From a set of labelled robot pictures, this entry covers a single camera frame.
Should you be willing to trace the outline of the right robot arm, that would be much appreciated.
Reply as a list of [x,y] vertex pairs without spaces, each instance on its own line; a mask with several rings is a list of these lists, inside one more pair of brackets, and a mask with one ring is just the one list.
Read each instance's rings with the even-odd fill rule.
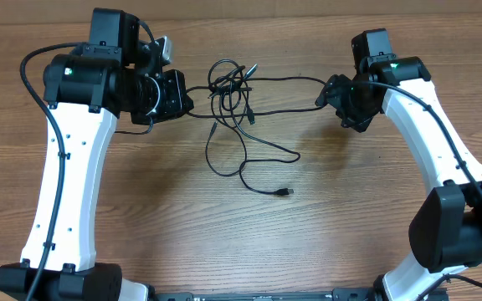
[[399,130],[423,178],[426,199],[408,228],[410,253],[355,300],[445,300],[443,283],[482,263],[482,164],[444,113],[423,61],[399,58],[385,29],[351,41],[355,76],[335,74],[316,99],[345,128],[363,132],[376,115]]

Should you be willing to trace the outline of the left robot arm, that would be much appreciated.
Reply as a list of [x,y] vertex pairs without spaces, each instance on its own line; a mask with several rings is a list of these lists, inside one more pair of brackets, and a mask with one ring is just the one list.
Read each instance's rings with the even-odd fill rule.
[[141,40],[146,24],[96,8],[89,39],[54,46],[44,92],[33,98],[48,121],[38,206],[17,263],[0,267],[0,291],[17,300],[153,300],[148,284],[99,263],[95,214],[105,155],[122,113],[150,131],[193,107],[167,37]]

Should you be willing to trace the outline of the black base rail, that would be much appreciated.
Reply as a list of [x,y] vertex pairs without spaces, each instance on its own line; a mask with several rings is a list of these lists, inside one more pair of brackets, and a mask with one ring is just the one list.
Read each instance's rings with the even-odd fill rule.
[[155,293],[153,301],[383,301],[374,288],[334,288],[326,292],[286,293]]

